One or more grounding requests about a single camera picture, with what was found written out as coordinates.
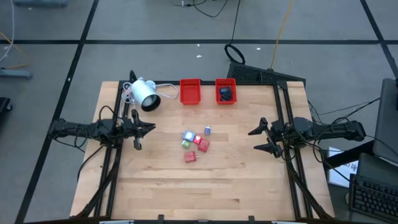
red plastic tray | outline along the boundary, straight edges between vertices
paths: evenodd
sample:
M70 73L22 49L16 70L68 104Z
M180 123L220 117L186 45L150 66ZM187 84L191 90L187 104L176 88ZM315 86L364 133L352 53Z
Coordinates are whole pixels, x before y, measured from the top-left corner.
M231 101L222 101L220 88L230 87L232 91ZM232 105L236 102L236 82L234 78L216 78L216 101L219 105Z
M180 101L183 105L200 103L200 79L184 78L180 80Z

desk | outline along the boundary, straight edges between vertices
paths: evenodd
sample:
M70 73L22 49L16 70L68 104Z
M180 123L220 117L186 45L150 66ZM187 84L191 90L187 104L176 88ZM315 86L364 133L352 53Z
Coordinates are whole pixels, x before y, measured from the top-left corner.
M114 105L117 86L118 82L102 84L94 121L102 106ZM288 87L294 116L310 119L303 83L288 82ZM184 106L179 99L162 97L155 111L138 110L140 119L156 123L156 129L141 141L141 151L133 148L133 138L124 140L112 219L155 220L163 214L167 220L247 220L249 215L256 220L294 220L285 162L253 149L266 142L265 135L248 136L260 117L277 120L273 87L238 85L237 96L234 105L217 105L215 87L202 85L199 105ZM111 116L110 111L103 111L103 118ZM204 136L210 140L208 152L186 164L183 153L188 150L180 144L183 132L201 134L207 124L211 126L211 135ZM89 141L85 159L98 147L98 142ZM71 215L80 212L97 190L104 154L102 150L82 170ZM322 164L309 148L302 149L302 159L309 190L334 216ZM297 192L304 217L298 187Z

white paper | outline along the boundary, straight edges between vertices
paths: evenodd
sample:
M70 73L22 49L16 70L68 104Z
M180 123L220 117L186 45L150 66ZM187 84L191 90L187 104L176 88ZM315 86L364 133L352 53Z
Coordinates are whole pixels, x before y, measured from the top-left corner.
M333 147L329 147L329 150L332 150L329 151L329 157L343 152ZM336 168L336 170L338 170L341 174L343 174L345 177L349 179L350 174L356 174L356 171L358 170L358 161L350 162L349 164L339 166ZM343 187L349 187L349 182L346 179L344 179L342 176L340 176L339 173L337 173L333 169L329 170L329 183Z

red block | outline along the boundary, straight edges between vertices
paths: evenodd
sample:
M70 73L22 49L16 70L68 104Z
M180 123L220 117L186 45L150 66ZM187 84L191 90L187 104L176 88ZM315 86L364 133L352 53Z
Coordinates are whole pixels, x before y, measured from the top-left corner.
M196 144L200 144L200 141L201 141L201 137L199 135L197 135L193 138L193 142Z
M202 152L206 152L207 148L209 147L210 142L202 139L199 143L198 149L201 150Z
M195 162L197 160L197 156L195 152L186 152L184 153L185 162Z

wooden tabletop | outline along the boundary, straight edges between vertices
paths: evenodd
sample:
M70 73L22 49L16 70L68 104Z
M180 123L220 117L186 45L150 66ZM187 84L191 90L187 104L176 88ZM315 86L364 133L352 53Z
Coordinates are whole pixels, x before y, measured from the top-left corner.
M103 82L94 121L104 105L113 108L117 82ZM288 82L294 116L310 119L303 83ZM161 93L174 94L171 87ZM160 106L152 112L138 110L140 119L156 124L141 141L142 150L133 147L133 138L124 140L113 206L113 219L167 220L294 220L292 199L285 162L266 152L253 149L265 144L265 135L248 136L261 117L277 120L272 86L237 86L234 105L217 105L215 86L201 86L201 103L184 106L179 97L162 96ZM283 93L280 91L282 107ZM104 110L102 117L110 118ZM211 134L203 134L205 126ZM206 153L197 153L196 162L185 163L184 152L196 151L181 146L182 134L192 130L210 140ZM88 142L85 159L99 143ZM301 149L308 188L319 204L334 216L322 164L310 148ZM87 204L98 188L105 149L92 158L81 172L71 215ZM302 194L297 187L301 215L305 217ZM104 205L108 192L104 194Z

